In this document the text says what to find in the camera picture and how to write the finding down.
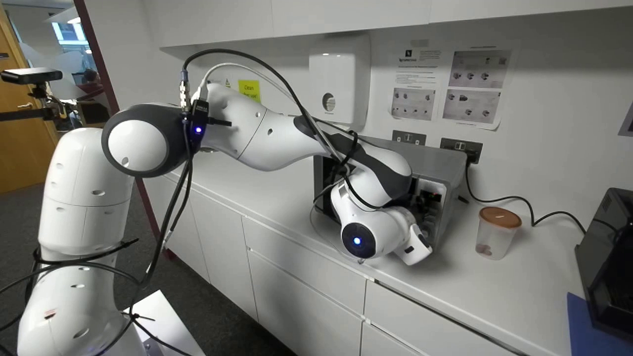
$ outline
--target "power outlet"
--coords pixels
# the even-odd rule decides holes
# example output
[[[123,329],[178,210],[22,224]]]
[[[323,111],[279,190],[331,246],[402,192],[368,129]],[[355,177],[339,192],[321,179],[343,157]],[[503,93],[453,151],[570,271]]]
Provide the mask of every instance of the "power outlet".
[[[444,117],[457,121],[495,123],[499,99],[499,91],[449,90]]]
[[[455,52],[449,86],[499,90],[509,62],[511,52]]]
[[[428,143],[428,135],[394,131],[392,141],[424,147]]]
[[[432,90],[394,90],[392,115],[396,119],[424,119],[434,115],[436,91]]]
[[[465,153],[469,165],[477,165],[483,145],[473,141],[442,139],[440,149]]]

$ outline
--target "wall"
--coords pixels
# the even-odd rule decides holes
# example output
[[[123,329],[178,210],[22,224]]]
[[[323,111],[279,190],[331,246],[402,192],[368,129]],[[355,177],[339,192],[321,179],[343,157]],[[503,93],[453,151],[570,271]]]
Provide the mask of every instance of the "wall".
[[[153,46],[149,18],[139,2],[91,0],[89,12],[121,105],[176,103],[180,64],[200,48],[159,50]],[[485,143],[473,177],[481,196],[525,194],[535,202],[538,214],[560,208],[578,214],[588,224],[606,188],[633,190],[633,165],[629,163],[633,141],[618,137],[633,99],[633,48],[627,34],[633,34],[633,14],[624,10],[370,32],[372,90],[364,133],[384,139],[392,135],[392,129],[426,133],[430,147],[438,147],[442,137]],[[513,50],[513,70],[499,109],[503,121],[497,131],[449,127],[440,121],[440,113],[430,123],[390,117],[398,72],[394,56],[412,40],[428,40],[444,56],[481,44]],[[335,40],[329,36],[311,36],[228,46],[262,56],[287,76],[299,97],[307,97],[307,54],[331,42]],[[198,62],[192,78],[218,60],[222,58]],[[440,66],[438,82],[445,84],[447,74],[447,66]],[[285,113],[295,111],[267,86],[264,86],[264,101]],[[200,163],[200,182],[206,175],[236,167],[236,163],[214,157],[200,159]],[[279,194],[297,184],[293,179],[305,179],[303,171],[309,171],[309,165],[273,175],[281,180]],[[240,173],[252,175],[254,180],[265,177],[246,169]],[[246,190],[260,194],[260,188],[246,186]]]
[[[6,6],[20,34],[20,46],[32,68],[52,68],[64,72],[62,82],[52,82],[52,91],[60,99],[82,95],[74,74],[83,72],[80,52],[64,54],[48,18],[60,8]]]

